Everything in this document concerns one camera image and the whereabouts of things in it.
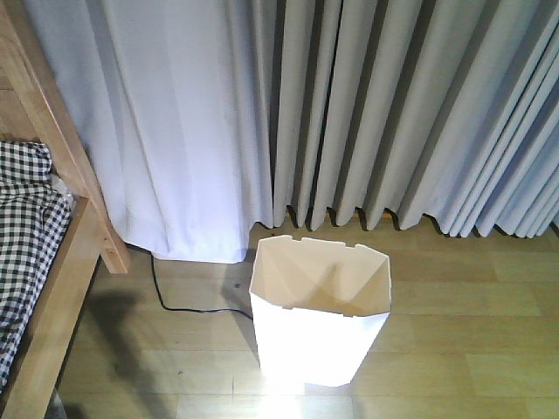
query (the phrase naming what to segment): curtain fold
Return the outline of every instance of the curtain fold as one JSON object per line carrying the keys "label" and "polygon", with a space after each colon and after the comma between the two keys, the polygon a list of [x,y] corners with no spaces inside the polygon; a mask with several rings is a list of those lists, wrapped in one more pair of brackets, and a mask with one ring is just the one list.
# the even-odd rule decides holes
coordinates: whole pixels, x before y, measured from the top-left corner
{"label": "curtain fold", "polygon": [[559,3],[24,0],[125,241],[236,262],[253,223],[559,221]]}
{"label": "curtain fold", "polygon": [[[280,7],[303,20],[301,2]],[[555,104],[557,2],[345,1],[339,9],[333,54],[324,52],[333,36],[317,28],[334,19],[315,10],[305,43],[275,45],[282,58],[300,57],[297,71],[282,67],[279,103],[294,79],[314,89],[306,86],[311,112],[300,99],[288,118],[277,115],[279,129],[296,132],[277,137],[274,225],[291,205],[298,225],[310,215],[312,230],[327,209],[338,225],[362,209],[369,229],[388,209],[403,229],[428,214],[451,236],[487,236],[495,225],[542,234],[559,210],[557,124],[546,116]],[[311,43],[305,62],[309,37],[319,53]],[[317,86],[324,56],[330,80],[322,75]],[[293,159],[305,161],[302,170]]]}

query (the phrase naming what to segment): black and white gingham bedding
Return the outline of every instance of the black and white gingham bedding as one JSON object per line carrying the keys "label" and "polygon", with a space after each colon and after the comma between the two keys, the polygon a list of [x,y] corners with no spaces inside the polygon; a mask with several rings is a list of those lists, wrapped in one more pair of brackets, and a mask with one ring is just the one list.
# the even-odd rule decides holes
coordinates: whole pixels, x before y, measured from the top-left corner
{"label": "black and white gingham bedding", "polygon": [[37,143],[0,141],[0,391],[70,222]]}

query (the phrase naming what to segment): black cable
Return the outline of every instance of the black cable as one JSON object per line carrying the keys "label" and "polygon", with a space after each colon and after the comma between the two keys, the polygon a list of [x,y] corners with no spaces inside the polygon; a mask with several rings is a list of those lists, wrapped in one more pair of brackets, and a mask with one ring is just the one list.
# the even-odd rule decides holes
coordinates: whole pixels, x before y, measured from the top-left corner
{"label": "black cable", "polygon": [[157,274],[155,273],[155,260],[154,255],[149,253],[151,256],[151,273],[153,275],[155,290],[157,291],[157,297],[159,298],[159,304],[161,307],[170,312],[191,312],[191,313],[225,313],[225,312],[232,312],[232,313],[239,313],[245,316],[247,319],[252,320],[252,317],[245,313],[238,308],[216,308],[213,310],[198,310],[196,308],[187,308],[187,307],[169,307],[163,301],[163,296],[161,295],[161,291],[159,290],[159,285],[157,284]]}

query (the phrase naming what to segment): bed post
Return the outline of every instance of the bed post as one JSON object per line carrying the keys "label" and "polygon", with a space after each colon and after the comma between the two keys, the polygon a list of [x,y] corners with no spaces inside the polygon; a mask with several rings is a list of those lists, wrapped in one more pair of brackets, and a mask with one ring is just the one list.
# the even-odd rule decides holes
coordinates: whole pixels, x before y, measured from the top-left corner
{"label": "bed post", "polygon": [[114,231],[100,186],[60,96],[51,69],[19,0],[0,0],[0,65],[39,139],[52,152],[59,176],[91,202],[103,230],[101,256],[112,273],[126,273],[130,255]]}

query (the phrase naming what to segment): wooden bed frame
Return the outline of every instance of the wooden bed frame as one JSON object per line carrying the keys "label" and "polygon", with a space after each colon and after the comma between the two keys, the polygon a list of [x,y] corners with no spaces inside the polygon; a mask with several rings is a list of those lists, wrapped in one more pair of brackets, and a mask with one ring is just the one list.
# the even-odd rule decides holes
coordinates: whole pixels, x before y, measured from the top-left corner
{"label": "wooden bed frame", "polygon": [[79,196],[0,398],[2,419],[42,419],[99,256],[112,273],[126,273],[130,256],[19,0],[0,0],[2,138],[45,143],[57,174]]}

